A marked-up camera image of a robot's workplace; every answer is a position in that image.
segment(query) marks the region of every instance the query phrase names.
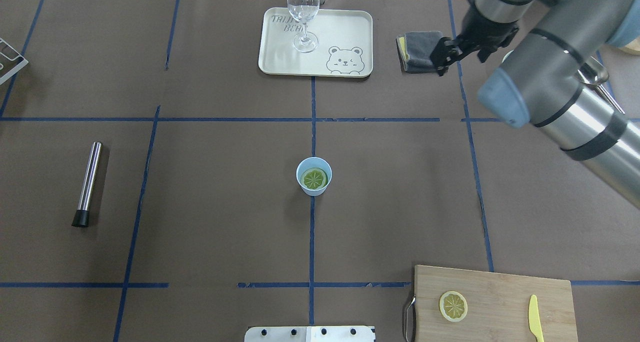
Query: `lemon slice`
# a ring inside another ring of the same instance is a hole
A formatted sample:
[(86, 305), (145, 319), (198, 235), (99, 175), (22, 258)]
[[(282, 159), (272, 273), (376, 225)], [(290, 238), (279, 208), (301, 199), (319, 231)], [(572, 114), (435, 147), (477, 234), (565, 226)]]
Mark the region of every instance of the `lemon slice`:
[(320, 168), (309, 168), (302, 173), (302, 184), (309, 190), (322, 189), (327, 185), (327, 174)]
[(462, 294), (447, 291), (440, 297), (440, 313), (447, 321), (460, 322), (467, 316), (467, 300)]

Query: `folded towel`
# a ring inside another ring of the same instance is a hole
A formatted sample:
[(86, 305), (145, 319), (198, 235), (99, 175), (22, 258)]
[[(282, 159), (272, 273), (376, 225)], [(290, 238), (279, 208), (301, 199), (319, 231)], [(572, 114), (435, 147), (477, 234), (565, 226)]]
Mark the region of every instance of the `folded towel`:
[(406, 73), (434, 73), (436, 69), (430, 55), (442, 38), (439, 30), (407, 32), (396, 37), (398, 52)]

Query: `metal muddler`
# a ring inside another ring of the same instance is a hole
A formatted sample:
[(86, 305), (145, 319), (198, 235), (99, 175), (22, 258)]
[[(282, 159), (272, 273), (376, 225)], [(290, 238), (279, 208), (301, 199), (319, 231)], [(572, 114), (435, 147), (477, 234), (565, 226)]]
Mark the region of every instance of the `metal muddler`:
[(594, 57), (587, 58), (575, 75), (578, 77), (578, 81), (595, 91), (595, 93), (609, 103), (611, 107), (615, 108), (621, 114), (625, 114), (625, 110), (622, 109), (616, 99), (613, 98), (605, 88), (604, 84), (610, 77), (609, 71), (607, 71), (607, 69), (597, 59)]
[(94, 191), (94, 182), (96, 182), (96, 170), (98, 169), (98, 161), (100, 160), (100, 151), (103, 144), (93, 142), (91, 145), (91, 154), (89, 162), (86, 165), (84, 173), (84, 184), (82, 184), (82, 193), (80, 194), (80, 202), (78, 202), (78, 210), (73, 217), (71, 226), (86, 228), (89, 226), (89, 203), (91, 202), (91, 193)]

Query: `metal bracket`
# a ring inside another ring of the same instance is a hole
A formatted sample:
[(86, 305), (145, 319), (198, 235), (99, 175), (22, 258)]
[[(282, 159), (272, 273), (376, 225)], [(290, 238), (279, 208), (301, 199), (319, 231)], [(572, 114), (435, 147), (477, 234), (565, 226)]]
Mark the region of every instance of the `metal bracket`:
[(409, 340), (409, 310), (411, 310), (412, 306), (416, 305), (416, 295), (413, 295), (413, 298), (404, 308), (404, 323), (402, 324), (402, 335), (404, 336), (404, 340), (406, 342), (412, 342)]
[(244, 342), (375, 342), (373, 326), (251, 327)]

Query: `cutting board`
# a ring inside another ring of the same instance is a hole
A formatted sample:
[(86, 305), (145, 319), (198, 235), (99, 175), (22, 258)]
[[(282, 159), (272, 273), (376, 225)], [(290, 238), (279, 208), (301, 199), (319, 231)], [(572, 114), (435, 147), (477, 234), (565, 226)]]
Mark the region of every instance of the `cutting board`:
[[(457, 291), (468, 305), (460, 322), (446, 320), (442, 294)], [(537, 295), (544, 340), (576, 342), (571, 282), (432, 266), (415, 267), (416, 342), (535, 342), (529, 300)]]

